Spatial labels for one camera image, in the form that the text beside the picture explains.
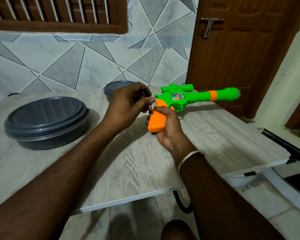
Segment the container lid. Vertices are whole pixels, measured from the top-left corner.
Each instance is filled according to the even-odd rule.
[[[64,134],[85,121],[89,109],[73,97],[49,97],[25,104],[4,122],[8,137],[35,141]]]
[[[115,89],[118,89],[118,88],[123,88],[125,86],[129,86],[131,84],[133,84],[134,81],[113,81],[113,82],[110,82],[108,83],[104,89],[103,89],[103,92],[105,95],[112,95],[113,94],[113,91]]]

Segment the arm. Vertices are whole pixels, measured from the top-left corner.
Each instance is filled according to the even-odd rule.
[[[167,116],[165,131],[157,133],[157,139],[168,149],[178,167],[181,160],[196,148],[183,133],[175,111],[166,107],[155,109]],[[271,223],[228,185],[200,153],[184,161],[180,174],[193,205],[200,238],[284,240]]]
[[[0,205],[0,239],[49,239],[63,227],[104,148],[155,101],[140,96],[141,89],[148,88],[138,82],[116,90],[104,119],[91,133]]]

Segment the gray plastic container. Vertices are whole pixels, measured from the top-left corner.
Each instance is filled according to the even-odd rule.
[[[22,147],[45,150],[63,146],[88,128],[89,109],[73,97],[49,97],[25,104],[4,122],[8,137]]]
[[[110,102],[111,98],[112,98],[113,91],[115,89],[123,88],[123,87],[129,86],[133,83],[134,83],[134,81],[126,81],[126,80],[124,80],[124,81],[113,81],[113,82],[108,83],[103,88],[103,92],[104,92],[105,97],[107,98],[107,100]]]

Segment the bracelet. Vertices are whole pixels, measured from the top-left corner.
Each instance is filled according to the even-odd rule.
[[[178,172],[179,172],[179,173],[180,173],[180,168],[181,168],[182,164],[188,159],[188,157],[190,157],[191,155],[193,155],[193,154],[195,154],[195,153],[197,153],[197,152],[199,152],[201,155],[203,155],[203,153],[200,152],[199,150],[195,150],[195,151],[193,151],[193,152],[190,152],[187,156],[185,156],[185,157],[182,159],[182,161],[179,163],[179,166],[178,166]]]

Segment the table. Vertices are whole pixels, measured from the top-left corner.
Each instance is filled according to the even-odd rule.
[[[150,87],[152,94],[160,88]],[[4,120],[21,105],[52,96],[69,96],[91,109],[87,134],[104,117],[108,101],[102,90],[18,94],[0,102],[0,204],[76,145],[77,139],[59,148],[24,149],[4,132]],[[148,114],[120,133],[104,150],[73,214],[89,212],[184,188],[170,153],[148,132]],[[213,102],[189,104],[180,115],[184,133],[204,152],[218,174],[235,176],[286,163],[290,154]]]

